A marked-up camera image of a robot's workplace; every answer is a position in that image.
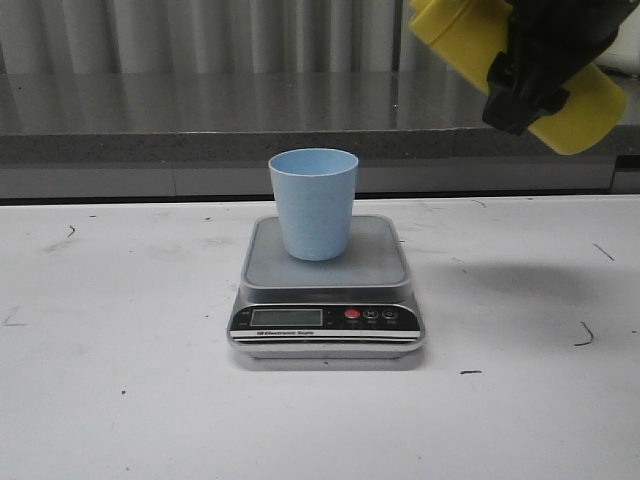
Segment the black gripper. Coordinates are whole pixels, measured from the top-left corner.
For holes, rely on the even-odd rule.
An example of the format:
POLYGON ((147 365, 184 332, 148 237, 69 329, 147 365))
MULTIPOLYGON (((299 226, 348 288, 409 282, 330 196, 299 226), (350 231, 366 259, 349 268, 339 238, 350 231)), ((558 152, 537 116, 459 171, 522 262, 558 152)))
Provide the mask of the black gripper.
POLYGON ((513 135, 559 112, 566 84, 616 39, 629 1, 511 1, 507 50, 494 58, 482 120, 513 135))

